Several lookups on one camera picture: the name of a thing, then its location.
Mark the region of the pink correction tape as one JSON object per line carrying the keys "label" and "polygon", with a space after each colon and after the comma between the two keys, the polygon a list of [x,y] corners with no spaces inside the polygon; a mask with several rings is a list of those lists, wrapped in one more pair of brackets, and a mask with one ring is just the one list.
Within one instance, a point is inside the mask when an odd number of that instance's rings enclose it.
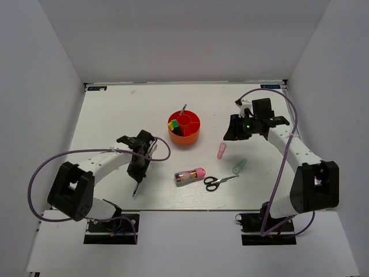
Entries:
{"label": "pink correction tape", "polygon": [[223,158],[226,147],[227,147],[227,144],[225,142],[220,143],[219,150],[217,152],[217,159],[222,159]]}

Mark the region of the green pen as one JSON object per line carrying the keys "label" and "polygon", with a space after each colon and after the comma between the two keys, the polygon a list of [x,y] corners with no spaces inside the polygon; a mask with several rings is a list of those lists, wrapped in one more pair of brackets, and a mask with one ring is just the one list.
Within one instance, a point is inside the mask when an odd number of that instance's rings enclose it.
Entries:
{"label": "green pen", "polygon": [[133,193],[132,193],[132,198],[135,198],[136,197],[136,194],[137,194],[137,190],[138,190],[139,185],[140,185],[140,183],[137,182],[136,183],[136,186],[135,186],[135,188],[133,190]]}

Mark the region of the green correction tape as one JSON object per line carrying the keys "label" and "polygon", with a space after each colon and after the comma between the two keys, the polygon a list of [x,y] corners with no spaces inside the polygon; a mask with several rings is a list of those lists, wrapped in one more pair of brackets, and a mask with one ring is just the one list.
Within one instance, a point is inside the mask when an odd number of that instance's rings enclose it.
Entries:
{"label": "green correction tape", "polygon": [[235,175],[239,175],[240,172],[244,169],[245,165],[247,164],[247,160],[246,159],[242,159],[233,169],[232,172]]}

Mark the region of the blue pen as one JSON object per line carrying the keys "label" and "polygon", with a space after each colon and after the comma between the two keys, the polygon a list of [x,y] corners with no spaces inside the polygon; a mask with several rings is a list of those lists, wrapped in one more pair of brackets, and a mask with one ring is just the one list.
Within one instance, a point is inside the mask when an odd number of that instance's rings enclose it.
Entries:
{"label": "blue pen", "polygon": [[179,116],[181,116],[181,115],[184,113],[184,111],[185,111],[186,107],[187,107],[187,104],[185,104],[185,105],[183,106],[183,108],[181,109],[181,111],[180,111],[180,113],[179,113]]}

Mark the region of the green black highlighter marker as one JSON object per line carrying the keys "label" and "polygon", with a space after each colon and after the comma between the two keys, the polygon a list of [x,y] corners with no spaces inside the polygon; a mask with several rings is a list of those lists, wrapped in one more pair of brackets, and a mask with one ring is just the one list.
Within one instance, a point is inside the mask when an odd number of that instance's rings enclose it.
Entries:
{"label": "green black highlighter marker", "polygon": [[178,124],[178,121],[176,119],[173,119],[171,120],[169,123],[168,123],[168,128],[169,130],[177,135],[177,136],[182,136],[182,131],[179,127],[179,124]]}

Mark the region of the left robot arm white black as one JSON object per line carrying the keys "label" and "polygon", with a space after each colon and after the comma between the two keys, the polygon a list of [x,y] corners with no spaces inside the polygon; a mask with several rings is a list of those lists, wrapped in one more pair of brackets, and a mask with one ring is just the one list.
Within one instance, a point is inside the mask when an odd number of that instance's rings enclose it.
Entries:
{"label": "left robot arm white black", "polygon": [[104,177],[123,165],[128,176],[140,184],[146,177],[156,139],[142,130],[135,137],[122,136],[107,151],[93,158],[72,164],[64,162],[55,177],[47,202],[75,221],[84,218],[102,221],[109,230],[122,223],[122,210],[114,203],[95,198],[94,189]]}

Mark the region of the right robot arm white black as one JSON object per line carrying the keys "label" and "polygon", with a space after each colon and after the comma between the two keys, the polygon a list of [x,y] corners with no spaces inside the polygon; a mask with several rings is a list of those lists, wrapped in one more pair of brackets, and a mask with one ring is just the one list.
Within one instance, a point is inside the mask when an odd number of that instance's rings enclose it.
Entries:
{"label": "right robot arm white black", "polygon": [[235,103],[240,111],[230,116],[223,139],[240,141],[258,134],[278,149],[284,164],[295,174],[290,185],[278,186],[283,195],[262,205],[261,231],[271,232],[298,214],[338,206],[340,170],[337,163],[324,161],[294,136],[289,121],[275,115],[269,98]]}

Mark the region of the pink capped eraser bottle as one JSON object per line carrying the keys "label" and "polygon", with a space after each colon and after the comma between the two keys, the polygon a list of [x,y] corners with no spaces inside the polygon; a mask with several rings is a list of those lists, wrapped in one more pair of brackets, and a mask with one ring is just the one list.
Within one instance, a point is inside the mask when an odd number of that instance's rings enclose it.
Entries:
{"label": "pink capped eraser bottle", "polygon": [[176,186],[184,186],[190,184],[195,181],[199,181],[204,179],[206,176],[206,171],[202,167],[187,170],[187,171],[180,171],[174,174],[174,181]]}

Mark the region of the orange round organizer container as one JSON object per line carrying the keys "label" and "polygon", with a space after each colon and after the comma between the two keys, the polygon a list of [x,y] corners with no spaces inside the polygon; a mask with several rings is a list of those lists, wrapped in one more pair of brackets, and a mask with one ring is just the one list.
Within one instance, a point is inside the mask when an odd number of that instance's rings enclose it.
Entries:
{"label": "orange round organizer container", "polygon": [[193,145],[199,137],[201,121],[198,115],[190,110],[185,110],[180,114],[180,111],[176,111],[168,118],[167,125],[173,120],[177,120],[181,136],[174,133],[173,130],[168,127],[168,133],[173,143],[177,145],[189,146]]}

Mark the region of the right blue label sticker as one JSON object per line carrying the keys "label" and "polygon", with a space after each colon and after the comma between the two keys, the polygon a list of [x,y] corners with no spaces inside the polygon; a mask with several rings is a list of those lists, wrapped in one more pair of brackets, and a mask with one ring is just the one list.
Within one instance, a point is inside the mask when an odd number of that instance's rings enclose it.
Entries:
{"label": "right blue label sticker", "polygon": [[281,89],[279,84],[261,84],[260,87],[263,89]]}

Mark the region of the blue label sticker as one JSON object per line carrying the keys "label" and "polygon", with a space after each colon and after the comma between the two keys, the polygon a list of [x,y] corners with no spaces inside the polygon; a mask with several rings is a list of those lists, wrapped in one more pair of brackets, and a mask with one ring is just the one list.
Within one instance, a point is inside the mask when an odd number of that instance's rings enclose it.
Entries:
{"label": "blue label sticker", "polygon": [[89,86],[87,87],[87,91],[106,91],[107,86]]}
{"label": "blue label sticker", "polygon": [[279,84],[261,84],[260,87],[263,89],[281,89]]}

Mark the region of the left blue label sticker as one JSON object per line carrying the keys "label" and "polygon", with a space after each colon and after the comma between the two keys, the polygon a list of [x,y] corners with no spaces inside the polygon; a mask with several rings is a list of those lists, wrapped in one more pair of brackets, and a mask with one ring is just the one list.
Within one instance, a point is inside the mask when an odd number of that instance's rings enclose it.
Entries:
{"label": "left blue label sticker", "polygon": [[87,91],[106,91],[107,86],[89,86],[87,87]]}

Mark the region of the black handled scissors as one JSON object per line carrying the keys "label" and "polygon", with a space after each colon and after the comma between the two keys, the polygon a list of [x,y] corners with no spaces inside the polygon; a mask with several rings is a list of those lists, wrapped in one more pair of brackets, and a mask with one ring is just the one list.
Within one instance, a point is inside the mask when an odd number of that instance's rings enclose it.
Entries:
{"label": "black handled scissors", "polygon": [[206,190],[208,192],[214,192],[215,190],[218,189],[220,184],[231,181],[231,180],[236,179],[238,177],[239,177],[238,175],[233,175],[233,176],[230,176],[230,177],[225,177],[225,178],[218,179],[218,178],[213,177],[213,176],[208,176],[204,179],[204,185],[205,185]]}

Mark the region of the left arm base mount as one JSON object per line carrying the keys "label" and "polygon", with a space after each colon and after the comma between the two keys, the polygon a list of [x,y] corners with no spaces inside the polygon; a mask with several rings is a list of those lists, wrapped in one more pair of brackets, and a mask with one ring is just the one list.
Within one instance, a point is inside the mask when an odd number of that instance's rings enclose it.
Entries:
{"label": "left arm base mount", "polygon": [[126,219],[114,223],[87,222],[84,244],[86,245],[135,245],[138,238],[140,214],[123,214]]}

